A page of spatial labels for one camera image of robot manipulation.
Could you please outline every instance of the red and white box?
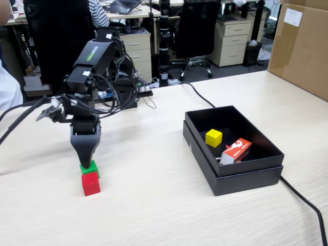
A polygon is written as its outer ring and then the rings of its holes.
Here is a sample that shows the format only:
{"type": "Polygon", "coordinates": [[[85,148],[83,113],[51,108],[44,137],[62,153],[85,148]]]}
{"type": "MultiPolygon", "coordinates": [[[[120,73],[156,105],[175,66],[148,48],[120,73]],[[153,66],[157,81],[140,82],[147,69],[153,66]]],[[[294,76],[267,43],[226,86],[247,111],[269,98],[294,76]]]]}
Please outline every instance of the red and white box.
{"type": "Polygon", "coordinates": [[[238,139],[228,147],[221,156],[221,165],[228,165],[242,160],[250,151],[251,142],[245,139],[238,139]]]}

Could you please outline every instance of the drawer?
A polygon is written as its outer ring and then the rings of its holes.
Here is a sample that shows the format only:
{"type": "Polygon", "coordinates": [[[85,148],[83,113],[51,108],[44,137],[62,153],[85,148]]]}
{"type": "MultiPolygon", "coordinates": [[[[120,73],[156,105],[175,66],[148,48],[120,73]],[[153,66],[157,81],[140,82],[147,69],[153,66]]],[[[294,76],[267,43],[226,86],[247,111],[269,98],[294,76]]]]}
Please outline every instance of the drawer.
{"type": "Polygon", "coordinates": [[[245,55],[246,44],[222,47],[220,67],[242,64],[245,55]]]}
{"type": "Polygon", "coordinates": [[[247,43],[248,35],[223,37],[222,46],[244,45],[247,43]]]}
{"type": "Polygon", "coordinates": [[[134,63],[147,62],[151,60],[150,49],[148,50],[130,50],[128,51],[129,56],[132,58],[134,63]]]}
{"type": "Polygon", "coordinates": [[[248,35],[251,30],[251,23],[226,25],[225,27],[224,36],[248,35]]]}
{"type": "Polygon", "coordinates": [[[128,37],[121,36],[120,39],[124,42],[125,49],[130,50],[145,50],[150,49],[150,37],[128,37]]]}
{"type": "Polygon", "coordinates": [[[151,61],[143,61],[134,64],[135,68],[138,70],[138,75],[148,82],[152,78],[152,63],[151,61]]]}

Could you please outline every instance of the yellow cube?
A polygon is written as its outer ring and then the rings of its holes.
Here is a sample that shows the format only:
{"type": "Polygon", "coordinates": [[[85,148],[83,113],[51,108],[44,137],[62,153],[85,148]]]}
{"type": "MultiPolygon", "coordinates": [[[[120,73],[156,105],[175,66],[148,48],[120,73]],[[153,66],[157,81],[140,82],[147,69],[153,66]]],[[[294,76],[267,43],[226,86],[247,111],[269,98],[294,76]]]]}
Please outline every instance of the yellow cube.
{"type": "Polygon", "coordinates": [[[222,142],[222,132],[212,129],[205,136],[205,143],[212,147],[217,147],[222,142]]]}

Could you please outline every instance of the green cube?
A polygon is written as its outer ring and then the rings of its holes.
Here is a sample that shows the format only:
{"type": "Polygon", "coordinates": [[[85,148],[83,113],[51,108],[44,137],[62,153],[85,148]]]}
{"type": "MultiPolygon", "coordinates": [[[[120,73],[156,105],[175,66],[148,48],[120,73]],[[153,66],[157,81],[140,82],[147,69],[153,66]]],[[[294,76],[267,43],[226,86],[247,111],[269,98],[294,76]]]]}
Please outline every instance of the green cube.
{"type": "Polygon", "coordinates": [[[81,168],[83,175],[87,174],[87,173],[97,172],[98,178],[100,178],[98,168],[97,168],[96,162],[94,160],[91,161],[89,168],[84,168],[84,167],[82,167],[82,165],[80,165],[80,168],[81,168]]]}

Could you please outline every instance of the striped shirt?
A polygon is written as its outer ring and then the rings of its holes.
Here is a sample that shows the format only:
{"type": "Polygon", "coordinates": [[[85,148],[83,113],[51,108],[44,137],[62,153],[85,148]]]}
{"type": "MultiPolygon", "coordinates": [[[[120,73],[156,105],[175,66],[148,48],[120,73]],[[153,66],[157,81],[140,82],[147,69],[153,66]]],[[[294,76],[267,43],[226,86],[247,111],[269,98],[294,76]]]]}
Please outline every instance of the striped shirt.
{"type": "Polygon", "coordinates": [[[89,0],[89,8],[92,22],[95,27],[107,27],[109,25],[108,17],[100,5],[99,0],[89,0]]]}

